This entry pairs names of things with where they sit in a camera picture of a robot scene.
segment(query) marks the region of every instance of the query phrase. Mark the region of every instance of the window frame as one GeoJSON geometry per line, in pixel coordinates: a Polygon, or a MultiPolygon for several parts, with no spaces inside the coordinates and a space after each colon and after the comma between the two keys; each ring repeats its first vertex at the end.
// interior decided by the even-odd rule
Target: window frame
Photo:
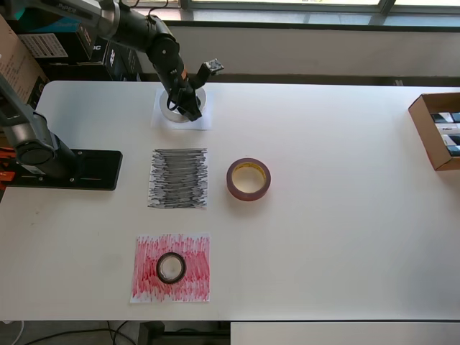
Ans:
{"type": "MultiPolygon", "coordinates": [[[[261,2],[194,1],[178,0],[168,8],[221,9],[253,11],[290,11],[290,12],[335,12],[335,13],[373,13],[373,14],[460,14],[460,6],[415,6],[395,5],[396,0],[380,0],[377,5],[334,5],[334,4],[268,4],[261,2]]],[[[141,0],[139,7],[152,7],[156,2],[141,0]]]]}

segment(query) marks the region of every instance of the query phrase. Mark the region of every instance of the window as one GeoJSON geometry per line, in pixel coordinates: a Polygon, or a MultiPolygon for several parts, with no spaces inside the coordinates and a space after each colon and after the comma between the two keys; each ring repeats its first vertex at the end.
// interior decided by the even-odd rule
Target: window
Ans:
{"type": "Polygon", "coordinates": [[[460,6],[460,0],[396,0],[395,5],[408,5],[408,6],[460,6]]]}
{"type": "MultiPolygon", "coordinates": [[[[135,4],[137,0],[123,0],[135,4]]],[[[168,0],[184,9],[252,9],[310,12],[391,12],[455,14],[460,0],[168,0]]],[[[139,6],[162,6],[165,0],[140,0],[139,6]]]]}

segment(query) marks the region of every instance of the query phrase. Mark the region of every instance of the red scribbled paper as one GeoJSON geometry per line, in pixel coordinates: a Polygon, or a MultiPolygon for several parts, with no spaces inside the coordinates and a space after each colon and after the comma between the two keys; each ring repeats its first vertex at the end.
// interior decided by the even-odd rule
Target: red scribbled paper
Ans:
{"type": "Polygon", "coordinates": [[[138,236],[131,303],[209,301],[209,235],[138,236]],[[184,278],[175,284],[158,279],[157,261],[175,252],[185,259],[184,278]]]}

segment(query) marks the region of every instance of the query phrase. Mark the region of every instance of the tape roll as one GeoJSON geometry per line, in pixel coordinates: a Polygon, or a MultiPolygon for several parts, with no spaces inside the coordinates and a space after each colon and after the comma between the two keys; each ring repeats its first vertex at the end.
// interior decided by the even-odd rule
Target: tape roll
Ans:
{"type": "Polygon", "coordinates": [[[157,276],[165,284],[180,282],[185,276],[187,265],[178,253],[163,254],[157,261],[157,276]]]}
{"type": "Polygon", "coordinates": [[[230,194],[242,201],[255,201],[260,199],[267,192],[271,182],[272,176],[270,175],[270,171],[268,170],[267,166],[259,160],[255,160],[254,158],[241,158],[240,160],[237,160],[232,165],[230,165],[230,168],[227,171],[227,188],[229,189],[230,194]],[[259,190],[248,193],[237,188],[234,181],[234,175],[237,170],[243,167],[253,168],[259,171],[259,173],[262,175],[264,182],[259,190]]]}

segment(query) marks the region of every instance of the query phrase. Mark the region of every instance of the cable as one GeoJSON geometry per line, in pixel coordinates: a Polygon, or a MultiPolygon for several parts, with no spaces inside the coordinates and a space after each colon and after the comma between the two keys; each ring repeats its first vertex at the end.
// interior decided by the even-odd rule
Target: cable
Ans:
{"type": "Polygon", "coordinates": [[[168,110],[174,111],[177,108],[179,108],[179,104],[181,103],[181,99],[182,99],[182,92],[183,92],[182,88],[179,88],[178,99],[174,103],[174,106],[170,108],[172,97],[173,95],[176,94],[176,92],[178,92],[178,88],[179,88],[179,80],[177,78],[174,78],[174,85],[172,86],[171,92],[169,93],[169,95],[167,95],[167,100],[166,100],[166,107],[168,110]]]}
{"type": "Polygon", "coordinates": [[[107,331],[114,332],[115,334],[119,334],[120,336],[123,336],[125,339],[127,339],[131,344],[136,345],[134,340],[129,338],[126,334],[123,334],[122,332],[118,332],[118,331],[116,331],[114,329],[111,329],[111,328],[96,328],[96,329],[83,329],[81,331],[67,331],[67,332],[53,334],[51,336],[46,336],[46,337],[43,337],[43,338],[40,338],[40,339],[35,339],[35,340],[32,340],[32,341],[29,341],[28,343],[25,343],[24,345],[35,344],[35,343],[38,343],[39,341],[44,341],[44,340],[48,340],[48,339],[51,339],[51,338],[55,338],[56,336],[64,336],[66,334],[107,332],[107,331]]]}
{"type": "Polygon", "coordinates": [[[130,6],[130,7],[131,7],[132,9],[133,9],[134,7],[137,7],[137,5],[139,5],[139,1],[141,1],[141,0],[137,0],[137,1],[136,1],[136,4],[134,4],[134,5],[130,6]]]}
{"type": "Polygon", "coordinates": [[[152,16],[152,11],[156,10],[156,9],[164,9],[165,7],[167,7],[167,5],[170,3],[170,0],[166,0],[166,4],[164,6],[161,6],[161,7],[152,7],[150,10],[149,10],[149,13],[148,15],[146,16],[147,17],[147,21],[154,27],[155,26],[155,20],[153,19],[154,17],[156,16],[152,16]]]}
{"type": "Polygon", "coordinates": [[[112,336],[112,332],[109,332],[109,336],[110,336],[110,339],[113,341],[113,340],[114,340],[114,336],[112,336]]]}
{"type": "Polygon", "coordinates": [[[13,341],[13,344],[11,345],[15,345],[15,343],[17,343],[19,338],[21,338],[23,330],[24,330],[24,321],[21,321],[21,331],[19,331],[19,334],[17,335],[16,339],[13,341]]]}
{"type": "MultiPolygon", "coordinates": [[[[119,333],[121,327],[123,327],[124,325],[126,325],[127,322],[128,322],[128,321],[123,322],[123,323],[116,329],[116,332],[119,333]]],[[[112,339],[112,345],[116,345],[115,339],[116,339],[116,333],[114,334],[114,337],[113,337],[113,339],[112,339]]]]}

